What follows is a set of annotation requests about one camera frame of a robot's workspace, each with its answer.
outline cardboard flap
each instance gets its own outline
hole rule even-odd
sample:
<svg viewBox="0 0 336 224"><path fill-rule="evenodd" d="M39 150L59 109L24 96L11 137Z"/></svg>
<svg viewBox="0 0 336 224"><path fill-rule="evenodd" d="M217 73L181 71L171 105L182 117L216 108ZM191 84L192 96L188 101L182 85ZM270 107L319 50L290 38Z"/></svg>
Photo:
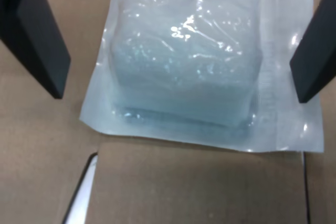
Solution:
<svg viewBox="0 0 336 224"><path fill-rule="evenodd" d="M299 153L101 145L87 224L306 223Z"/></svg>

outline clear plastic wrap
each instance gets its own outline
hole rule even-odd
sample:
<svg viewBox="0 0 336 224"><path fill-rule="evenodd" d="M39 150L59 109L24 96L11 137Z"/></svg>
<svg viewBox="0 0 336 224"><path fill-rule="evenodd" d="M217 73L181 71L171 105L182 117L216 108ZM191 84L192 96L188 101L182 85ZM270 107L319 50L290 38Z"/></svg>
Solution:
<svg viewBox="0 0 336 224"><path fill-rule="evenodd" d="M119 106L226 126L257 108L260 0L122 0L110 66Z"/></svg>
<svg viewBox="0 0 336 224"><path fill-rule="evenodd" d="M112 56L124 1L111 0L96 67L81 110L83 122L104 134L153 137L247 152L323 151L319 97L300 104L289 67L312 16L313 0L260 0L260 38L255 39L260 39L263 60L248 119L238 126L121 105L123 90Z"/></svg>

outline brown cardboard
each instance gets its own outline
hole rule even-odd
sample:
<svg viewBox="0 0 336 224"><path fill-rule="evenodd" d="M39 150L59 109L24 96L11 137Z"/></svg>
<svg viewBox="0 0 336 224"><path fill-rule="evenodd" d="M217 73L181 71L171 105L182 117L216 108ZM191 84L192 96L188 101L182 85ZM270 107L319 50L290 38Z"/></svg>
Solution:
<svg viewBox="0 0 336 224"><path fill-rule="evenodd" d="M86 224L306 223L299 153L102 144Z"/></svg>
<svg viewBox="0 0 336 224"><path fill-rule="evenodd" d="M0 223L61 223L87 158L114 139L78 120L109 1L49 0L72 59L62 100L0 43Z"/></svg>
<svg viewBox="0 0 336 224"><path fill-rule="evenodd" d="M320 0L314 0L315 8ZM311 224L336 223L336 80L320 92L324 153L306 153Z"/></svg>

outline cardboard box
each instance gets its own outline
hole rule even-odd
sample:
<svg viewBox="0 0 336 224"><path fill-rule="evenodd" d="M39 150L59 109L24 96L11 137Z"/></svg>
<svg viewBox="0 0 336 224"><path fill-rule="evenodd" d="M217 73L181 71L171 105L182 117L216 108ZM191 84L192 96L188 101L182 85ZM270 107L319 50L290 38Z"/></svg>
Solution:
<svg viewBox="0 0 336 224"><path fill-rule="evenodd" d="M52 99L4 45L0 44L1 223L61 223L88 156L97 151L99 144L103 142L110 144L101 146L100 154L105 158L99 159L94 188L99 195L111 193L103 192L101 189L109 186L111 177L116 178L111 174L112 168L117 168L118 163L125 161L125 155L116 153L115 156L119 157L119 161L114 167L109 167L110 161L116 158L111 156L115 152L112 149L116 146L116 150L121 151L125 149L126 143L118 142L133 140L132 138L120 140L117 137L99 134L78 120L80 107L96 63L109 1L49 0L72 59L62 100ZM336 191L334 186L336 160L333 157L336 148L335 100L336 83L333 81L321 94L326 153L307 156L310 213L311 220L314 221L312 223L334 223L336 220L333 211ZM176 216L181 220L187 220L183 213L188 212L191 214L190 219L196 223L198 222L196 217L207 220L206 223L217 223L220 217L226 218L224 220L231 223L271 223L268 218L274 220L274 223L306 221L306 201L302 191L303 170L299 153L243 154L195 146L165 147L159 144L160 141L151 144L145 140L134 141L130 149L127 148L127 152L139 150L143 157L146 150L155 150L160 156L154 155L154 152L149 156L151 160L157 161L165 157L174 162L167 163L165 160L167 165L176 167L180 176L173 176L173 170L168 170L170 172L170 176L166 176L168 180L164 180L165 177L162 178L159 171L164 163L145 167L142 176L150 177L151 171L154 171L153 176L159 178L160 188L164 188L165 183L168 183L168 188L175 185L185 188L185 181L192 184L196 181L195 176L206 178L194 185L198 189L196 194L189 189L181 196L178 192L172 195L175 199L186 198L185 202L192 207L188 210L184 204L182 209L176 209L172 204L168 205L171 210L176 209L178 213ZM177 166L173 154L175 151L172 150L177 150L179 159L187 158L183 166ZM129 157L129 160L125 161L129 167L128 171L133 174L135 169L139 168L134 162L141 158L139 155L135 157L134 159ZM200 161L207 162L198 165L200 166L198 170L196 169L198 166L195 165L200 164ZM123 180L114 180L113 186L121 186L120 183L125 181L125 186L130 187L131 180L125 178L126 174L121 175L124 176ZM132 189L134 194L129 194L128 197L141 199L142 195L135 193L139 186L145 187L146 184L142 181L141 184L134 185ZM209 192L204 189L205 186L210 188ZM186 193L187 196L194 195L194 198L182 197ZM102 216L110 216L109 213L103 213L111 210L108 205L109 198L102 196L100 199L100 196L98 197L93 191L91 200L88 222L94 223L95 220L97 223L113 222L111 219L97 219L99 216L96 216L100 211ZM98 205L94 206L93 203L100 200L106 204L103 206L98 202L101 208L98 208ZM206 205L209 207L206 211L198 211ZM158 218L161 209L159 206L153 207L158 213L151 218ZM120 209L122 218L125 208ZM166 217L164 221L168 222L170 217L167 216L170 213L165 211L164 209L163 216Z"/></svg>
<svg viewBox="0 0 336 224"><path fill-rule="evenodd" d="M155 140L100 146L86 224L307 223L300 153Z"/></svg>

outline translucent package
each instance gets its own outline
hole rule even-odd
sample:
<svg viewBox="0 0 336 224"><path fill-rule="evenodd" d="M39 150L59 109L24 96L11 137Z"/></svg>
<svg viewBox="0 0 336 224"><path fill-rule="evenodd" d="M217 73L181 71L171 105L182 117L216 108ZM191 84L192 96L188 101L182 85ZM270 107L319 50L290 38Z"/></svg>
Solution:
<svg viewBox="0 0 336 224"><path fill-rule="evenodd" d="M113 101L226 126L251 121L259 1L122 0L109 58Z"/></svg>
<svg viewBox="0 0 336 224"><path fill-rule="evenodd" d="M104 134L153 137L247 152L323 151L319 97L300 104L289 67L311 19L313 0L253 0L255 8L241 3L236 9L238 2L230 4L231 0L213 0L207 6L203 0L200 10L204 11L199 15L210 10L203 19L195 17L198 0L175 0L177 9L173 3L165 9L169 0L161 0L162 5L158 6L153 0L151 11L141 9L142 1L111 0L97 64L81 110L83 122ZM231 13L234 9L234 17L229 18L225 11L217 14L219 5L228 7ZM166 18L163 10L169 14ZM191 15L193 23L187 22L184 27L187 19L183 19ZM235 17L251 21L235 25L235 30ZM226 23L226 29L218 24L219 20ZM240 33L243 29L250 41ZM198 31L211 35L210 39ZM226 47L220 48L218 42ZM175 55L170 47L179 54ZM203 55L194 57L198 52ZM221 73L220 68L228 71ZM235 71L242 76L232 78ZM181 82L170 77L179 77ZM221 88L230 92L222 93ZM238 99L244 92L247 95ZM224 112L229 114L231 108L220 102L221 97L233 104L233 116ZM164 108L155 99L162 101ZM196 105L194 112L190 108Z"/></svg>

